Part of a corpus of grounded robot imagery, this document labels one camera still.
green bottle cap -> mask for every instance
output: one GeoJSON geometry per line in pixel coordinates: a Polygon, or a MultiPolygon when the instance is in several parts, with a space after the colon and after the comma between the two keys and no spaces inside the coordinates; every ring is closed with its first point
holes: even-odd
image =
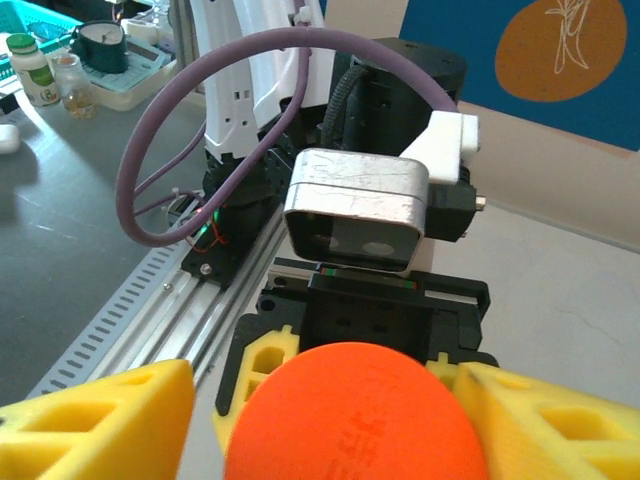
{"type": "Polygon", "coordinates": [[[36,40],[26,33],[14,33],[7,38],[7,47],[16,55],[29,55],[38,51],[36,40]]]}

orange ball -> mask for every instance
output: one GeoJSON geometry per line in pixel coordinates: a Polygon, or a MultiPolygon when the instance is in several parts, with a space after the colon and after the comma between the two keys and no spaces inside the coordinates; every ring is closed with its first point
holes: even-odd
{"type": "Polygon", "coordinates": [[[487,480],[475,431],[424,366],[366,343],[314,348],[256,389],[226,480],[487,480]]]}

teal basket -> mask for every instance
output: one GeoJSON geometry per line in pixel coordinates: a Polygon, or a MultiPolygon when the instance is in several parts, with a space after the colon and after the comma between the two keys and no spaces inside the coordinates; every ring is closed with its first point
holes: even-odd
{"type": "MultiPolygon", "coordinates": [[[[80,22],[46,8],[22,0],[0,0],[0,33],[32,33],[34,26],[50,31],[69,31],[80,22]]],[[[44,53],[51,53],[69,44],[68,35],[39,44],[44,53]]],[[[9,59],[0,60],[0,80],[14,75],[9,59]]]]}

yellow foam pad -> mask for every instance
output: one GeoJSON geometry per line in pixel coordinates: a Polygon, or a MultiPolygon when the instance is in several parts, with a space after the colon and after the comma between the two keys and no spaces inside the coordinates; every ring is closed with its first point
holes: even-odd
{"type": "Polygon", "coordinates": [[[0,408],[0,479],[173,480],[194,397],[170,360],[0,408]]]}
{"type": "Polygon", "coordinates": [[[493,480],[640,479],[640,410],[479,363],[453,393],[493,480]]]}
{"type": "Polygon", "coordinates": [[[269,374],[298,354],[299,343],[300,337],[291,333],[290,325],[285,325],[282,331],[271,331],[245,348],[229,413],[222,416],[214,411],[212,416],[216,437],[225,455],[245,404],[269,374]]]}

white tray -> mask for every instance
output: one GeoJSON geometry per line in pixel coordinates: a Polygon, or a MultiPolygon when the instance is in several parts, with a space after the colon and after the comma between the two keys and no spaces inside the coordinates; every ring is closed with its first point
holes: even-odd
{"type": "Polygon", "coordinates": [[[100,105],[118,112],[126,112],[159,92],[176,73],[176,61],[174,60],[128,92],[112,92],[97,85],[93,85],[93,92],[100,105]]]}

